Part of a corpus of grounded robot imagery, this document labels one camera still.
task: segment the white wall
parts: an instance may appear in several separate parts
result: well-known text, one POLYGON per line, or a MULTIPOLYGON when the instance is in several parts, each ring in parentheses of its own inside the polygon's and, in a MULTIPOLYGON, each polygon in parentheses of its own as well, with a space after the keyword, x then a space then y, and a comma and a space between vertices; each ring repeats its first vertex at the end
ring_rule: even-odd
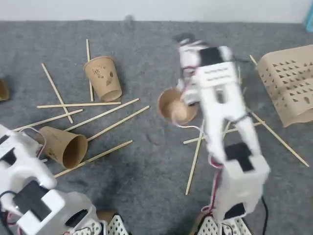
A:
POLYGON ((0 20, 301 23, 312 0, 0 0, 0 20))

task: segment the beige plastic basket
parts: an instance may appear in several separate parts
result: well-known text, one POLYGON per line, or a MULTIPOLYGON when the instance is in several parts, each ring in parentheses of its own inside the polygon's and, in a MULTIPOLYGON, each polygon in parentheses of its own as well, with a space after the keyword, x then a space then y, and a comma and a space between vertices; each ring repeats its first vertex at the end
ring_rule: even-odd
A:
POLYGON ((313 45, 270 52, 257 70, 284 127, 313 120, 313 45))

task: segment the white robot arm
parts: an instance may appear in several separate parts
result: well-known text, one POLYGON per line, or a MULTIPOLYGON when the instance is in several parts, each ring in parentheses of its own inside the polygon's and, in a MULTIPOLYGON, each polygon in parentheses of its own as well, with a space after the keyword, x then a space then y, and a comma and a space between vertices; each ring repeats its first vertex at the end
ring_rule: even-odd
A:
POLYGON ((20 217, 17 225, 27 235, 107 235, 108 224, 98 219, 89 198, 54 189, 56 179, 37 158, 41 148, 26 133, 0 125, 1 210, 20 217))
POLYGON ((252 119, 246 111, 232 52, 226 47, 208 47, 202 41, 179 41, 183 78, 177 89, 187 105, 200 102, 207 150, 220 164, 220 184, 213 195, 214 219, 243 217, 253 212, 263 194, 270 168, 262 156, 252 119), (233 122, 243 143, 225 148, 223 122, 233 122))

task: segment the brown paper cup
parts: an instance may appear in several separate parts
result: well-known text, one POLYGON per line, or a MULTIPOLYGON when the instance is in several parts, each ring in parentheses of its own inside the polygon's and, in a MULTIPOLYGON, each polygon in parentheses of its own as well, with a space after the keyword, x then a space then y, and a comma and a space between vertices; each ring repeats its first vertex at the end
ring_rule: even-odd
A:
POLYGON ((112 58, 107 56, 94 58, 84 65, 84 72, 100 100, 110 102, 122 95, 112 58))
POLYGON ((198 111, 197 105, 186 105, 180 100, 180 92, 175 88, 167 89, 163 92, 157 101, 157 107, 160 114, 168 121, 178 124, 185 124, 191 121, 198 111))
POLYGON ((76 167, 87 152, 88 141, 85 136, 43 127, 39 131, 46 140, 45 154, 60 163, 64 168, 76 167))
POLYGON ((0 79, 0 101, 8 100, 10 91, 3 79, 0 79))

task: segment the carpet floor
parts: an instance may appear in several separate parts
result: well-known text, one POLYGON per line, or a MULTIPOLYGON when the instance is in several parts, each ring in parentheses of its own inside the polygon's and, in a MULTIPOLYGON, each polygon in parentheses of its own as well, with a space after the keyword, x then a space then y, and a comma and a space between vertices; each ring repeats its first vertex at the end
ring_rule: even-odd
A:
MULTIPOLYGON (((186 235, 202 206, 210 200, 214 169, 208 165, 202 143, 194 178, 185 195, 197 130, 180 129, 157 113, 160 93, 176 85, 179 56, 172 37, 192 32, 210 45, 227 45, 239 59, 257 60, 270 51, 312 43, 313 34, 299 24, 175 23, 175 22, 0 22, 0 77, 11 90, 0 103, 0 123, 16 128, 64 113, 42 67, 44 62, 65 103, 89 102, 89 83, 83 72, 91 57, 115 59, 123 89, 122 103, 139 102, 73 130, 90 137, 131 113, 150 109, 89 143, 87 158, 128 140, 134 142, 91 164, 58 178, 57 189, 86 194, 98 209, 117 209, 134 235, 186 235)), ((313 165, 312 123, 283 128, 254 65, 240 62, 247 105, 272 127, 300 156, 313 165)), ((114 106, 85 107, 73 115, 82 122, 114 106)), ((200 126, 201 113, 192 123, 200 126)), ((66 129, 67 118, 47 125, 66 129)), ((299 162, 263 126, 256 127, 271 174, 264 188, 269 208, 268 235, 313 234, 313 171, 299 162)), ((225 144, 239 142, 238 133, 226 135, 225 144)), ((58 173, 62 167, 49 160, 58 173)), ((262 232, 265 212, 261 203, 246 217, 256 235, 262 232)))

